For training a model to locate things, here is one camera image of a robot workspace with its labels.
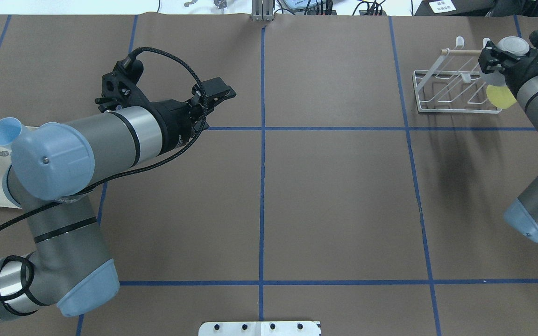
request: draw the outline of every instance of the white floor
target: white floor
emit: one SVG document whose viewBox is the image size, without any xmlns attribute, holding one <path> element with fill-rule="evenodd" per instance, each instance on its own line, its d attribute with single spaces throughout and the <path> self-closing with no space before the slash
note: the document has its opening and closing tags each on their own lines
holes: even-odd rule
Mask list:
<svg viewBox="0 0 538 336">
<path fill-rule="evenodd" d="M 141 14 L 157 11 L 165 14 L 221 14 L 213 0 L 0 0 L 0 14 Z M 227 0 L 225 14 L 250 13 L 251 0 Z M 414 7 L 421 0 L 414 0 Z M 388 15 L 410 15 L 410 0 L 386 0 L 383 4 Z M 335 0 L 333 8 L 338 15 L 351 15 L 357 0 Z"/>
</svg>

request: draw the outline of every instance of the white label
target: white label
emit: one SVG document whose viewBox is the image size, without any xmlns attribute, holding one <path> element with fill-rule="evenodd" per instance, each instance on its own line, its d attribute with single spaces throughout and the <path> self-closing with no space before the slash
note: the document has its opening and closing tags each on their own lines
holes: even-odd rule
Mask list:
<svg viewBox="0 0 538 336">
<path fill-rule="evenodd" d="M 452 3 L 452 0 L 438 0 L 434 2 L 429 2 L 429 6 L 431 6 L 431 9 L 433 9 L 434 13 L 455 11 L 455 6 Z"/>
</svg>

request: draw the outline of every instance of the sticker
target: sticker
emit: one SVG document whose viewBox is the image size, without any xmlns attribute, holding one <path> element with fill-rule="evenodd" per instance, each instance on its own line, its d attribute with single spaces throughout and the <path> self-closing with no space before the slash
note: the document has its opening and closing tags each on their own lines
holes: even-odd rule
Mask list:
<svg viewBox="0 0 538 336">
<path fill-rule="evenodd" d="M 452 0 L 438 0 L 434 2 L 429 2 L 429 6 L 431 6 L 431 9 L 433 9 L 434 13 L 455 11 L 455 6 L 452 3 Z"/>
</svg>

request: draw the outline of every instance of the yellow disc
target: yellow disc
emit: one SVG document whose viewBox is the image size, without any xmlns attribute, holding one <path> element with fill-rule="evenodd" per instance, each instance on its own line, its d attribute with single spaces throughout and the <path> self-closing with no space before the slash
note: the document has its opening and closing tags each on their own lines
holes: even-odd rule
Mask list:
<svg viewBox="0 0 538 336">
<path fill-rule="evenodd" d="M 487 85 L 486 92 L 489 102 L 491 102 L 491 104 L 495 105 L 497 108 L 506 109 L 516 103 L 514 94 L 510 92 L 510 89 L 508 89 L 507 86 Z"/>
</svg>

